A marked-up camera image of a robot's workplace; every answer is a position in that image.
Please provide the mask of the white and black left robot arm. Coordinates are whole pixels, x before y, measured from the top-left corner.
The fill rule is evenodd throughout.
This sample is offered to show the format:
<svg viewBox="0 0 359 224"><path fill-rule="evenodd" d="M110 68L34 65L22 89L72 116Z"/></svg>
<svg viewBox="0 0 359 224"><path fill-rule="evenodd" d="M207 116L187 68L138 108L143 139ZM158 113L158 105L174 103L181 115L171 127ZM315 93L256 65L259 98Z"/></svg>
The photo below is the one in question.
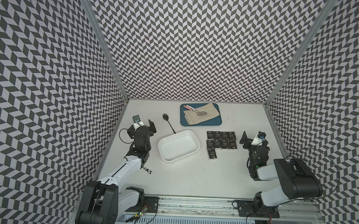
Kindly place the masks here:
<svg viewBox="0 0 359 224"><path fill-rule="evenodd" d="M121 213L143 207L144 190L123 187L147 162L151 151L150 137L156 132L152 121L147 126L138 115L133 117L133 124L127 129L133 140L128 153L113 172L86 184L74 224L115 224Z"/></svg>

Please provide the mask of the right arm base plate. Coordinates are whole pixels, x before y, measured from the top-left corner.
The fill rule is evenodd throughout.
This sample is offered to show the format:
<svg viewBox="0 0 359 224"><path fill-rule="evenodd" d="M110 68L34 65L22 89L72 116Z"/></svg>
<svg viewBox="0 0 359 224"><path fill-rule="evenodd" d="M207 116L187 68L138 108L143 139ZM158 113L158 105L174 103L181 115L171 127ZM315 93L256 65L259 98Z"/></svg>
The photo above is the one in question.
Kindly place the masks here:
<svg viewBox="0 0 359 224"><path fill-rule="evenodd" d="M257 218L280 218L278 208L267 207L262 203L257 205L255 202L237 200L237 209L240 217L253 216Z"/></svg>

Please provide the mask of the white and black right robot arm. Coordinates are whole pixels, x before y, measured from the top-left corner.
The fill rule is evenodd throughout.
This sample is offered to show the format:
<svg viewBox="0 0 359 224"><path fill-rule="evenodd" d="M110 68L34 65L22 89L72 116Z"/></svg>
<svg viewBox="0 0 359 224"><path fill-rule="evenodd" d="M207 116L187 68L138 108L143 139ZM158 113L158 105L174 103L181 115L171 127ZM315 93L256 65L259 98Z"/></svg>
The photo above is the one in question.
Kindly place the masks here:
<svg viewBox="0 0 359 224"><path fill-rule="evenodd" d="M323 195L319 179L302 159L280 158L274 159L272 164L267 163L270 148L266 133L259 131L250 139L244 132L239 143L248 150L247 169L254 181L279 180L278 186L255 194L250 207L256 215L274 213L279 205L298 199L319 198Z"/></svg>

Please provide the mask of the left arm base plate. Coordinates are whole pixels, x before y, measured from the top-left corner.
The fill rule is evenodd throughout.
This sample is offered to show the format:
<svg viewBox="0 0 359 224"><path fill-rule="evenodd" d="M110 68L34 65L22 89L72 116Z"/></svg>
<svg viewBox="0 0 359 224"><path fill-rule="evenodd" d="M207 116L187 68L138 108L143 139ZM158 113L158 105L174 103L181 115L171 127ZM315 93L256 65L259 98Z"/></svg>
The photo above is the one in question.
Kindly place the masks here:
<svg viewBox="0 0 359 224"><path fill-rule="evenodd" d="M146 213L154 214L158 211L159 200L160 198L156 196L145 196L144 199L138 201L136 206L127 209L126 212L138 213L146 207Z"/></svg>

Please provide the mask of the white plastic storage box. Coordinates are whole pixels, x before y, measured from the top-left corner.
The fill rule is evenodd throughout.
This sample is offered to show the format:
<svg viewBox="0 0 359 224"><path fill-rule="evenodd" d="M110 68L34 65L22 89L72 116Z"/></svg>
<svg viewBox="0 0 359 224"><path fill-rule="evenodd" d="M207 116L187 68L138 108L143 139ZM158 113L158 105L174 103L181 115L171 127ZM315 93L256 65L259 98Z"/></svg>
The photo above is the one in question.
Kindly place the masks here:
<svg viewBox="0 0 359 224"><path fill-rule="evenodd" d="M170 163L198 152L200 142L191 130L184 130L162 138L158 150L163 161Z"/></svg>

